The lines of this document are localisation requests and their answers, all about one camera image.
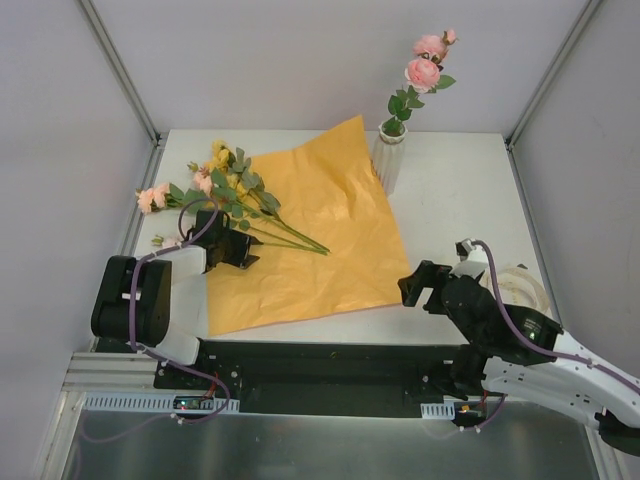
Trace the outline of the cream ribbon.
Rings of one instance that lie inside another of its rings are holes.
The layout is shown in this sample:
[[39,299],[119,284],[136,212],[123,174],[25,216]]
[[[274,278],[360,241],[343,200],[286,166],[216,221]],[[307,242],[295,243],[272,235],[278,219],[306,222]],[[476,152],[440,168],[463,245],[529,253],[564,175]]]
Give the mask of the cream ribbon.
[[528,307],[540,313],[550,311],[550,300],[542,284],[529,270],[521,267],[507,267],[497,273],[498,287],[505,303]]

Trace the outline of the pink yellow flower bouquet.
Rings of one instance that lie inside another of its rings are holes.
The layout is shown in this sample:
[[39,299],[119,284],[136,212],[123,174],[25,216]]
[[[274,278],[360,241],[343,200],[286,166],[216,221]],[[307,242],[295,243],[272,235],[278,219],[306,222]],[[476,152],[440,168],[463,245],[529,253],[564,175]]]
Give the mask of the pink yellow flower bouquet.
[[184,208],[197,214],[219,207],[230,217],[230,227],[256,233],[268,246],[327,255],[330,249],[287,224],[280,216],[281,204],[266,188],[262,176],[252,168],[252,159],[239,147],[223,140],[211,146],[210,159],[187,168],[192,174],[186,190],[165,182],[135,193],[139,211],[149,215]]

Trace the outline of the orange wrapping paper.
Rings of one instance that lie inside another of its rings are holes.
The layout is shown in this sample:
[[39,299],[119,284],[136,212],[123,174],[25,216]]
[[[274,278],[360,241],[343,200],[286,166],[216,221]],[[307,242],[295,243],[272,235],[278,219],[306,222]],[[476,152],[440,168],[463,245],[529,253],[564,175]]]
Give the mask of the orange wrapping paper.
[[374,173],[361,117],[288,151],[252,159],[290,226],[327,255],[268,246],[246,270],[206,276],[210,336],[275,323],[395,305],[409,263],[387,196]]

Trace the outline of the pink rose stem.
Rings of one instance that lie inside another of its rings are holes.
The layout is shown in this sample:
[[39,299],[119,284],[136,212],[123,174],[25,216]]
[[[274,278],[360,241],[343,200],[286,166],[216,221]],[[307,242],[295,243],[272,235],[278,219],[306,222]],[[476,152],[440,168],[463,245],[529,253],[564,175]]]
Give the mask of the pink rose stem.
[[414,110],[424,107],[423,95],[448,89],[456,80],[443,74],[444,61],[451,47],[458,41],[454,29],[441,34],[421,36],[412,47],[412,59],[404,70],[406,86],[397,89],[389,98],[389,118],[381,124],[381,132],[390,138],[400,138],[406,132],[405,123]]

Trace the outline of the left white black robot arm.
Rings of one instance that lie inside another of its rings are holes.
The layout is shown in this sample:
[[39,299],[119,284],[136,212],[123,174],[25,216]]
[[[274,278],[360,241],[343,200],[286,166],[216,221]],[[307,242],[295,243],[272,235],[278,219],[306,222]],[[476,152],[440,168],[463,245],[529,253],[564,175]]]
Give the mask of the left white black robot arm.
[[204,387],[212,367],[198,356],[200,339],[171,320],[173,288],[219,264],[250,267],[259,260],[250,248],[260,244],[232,229],[228,215],[204,213],[182,241],[140,258],[110,257],[91,315],[93,335],[178,363],[180,381],[191,389]]

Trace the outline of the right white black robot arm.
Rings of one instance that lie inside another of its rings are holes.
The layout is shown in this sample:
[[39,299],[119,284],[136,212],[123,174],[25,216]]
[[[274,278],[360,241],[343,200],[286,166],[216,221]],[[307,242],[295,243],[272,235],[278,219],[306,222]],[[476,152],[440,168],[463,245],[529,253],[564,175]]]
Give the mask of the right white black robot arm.
[[554,410],[595,430],[623,453],[639,453],[639,380],[581,345],[539,311],[502,300],[495,267],[422,261],[398,282],[403,305],[431,294],[424,310],[447,317],[467,343],[429,381],[459,399],[484,390]]

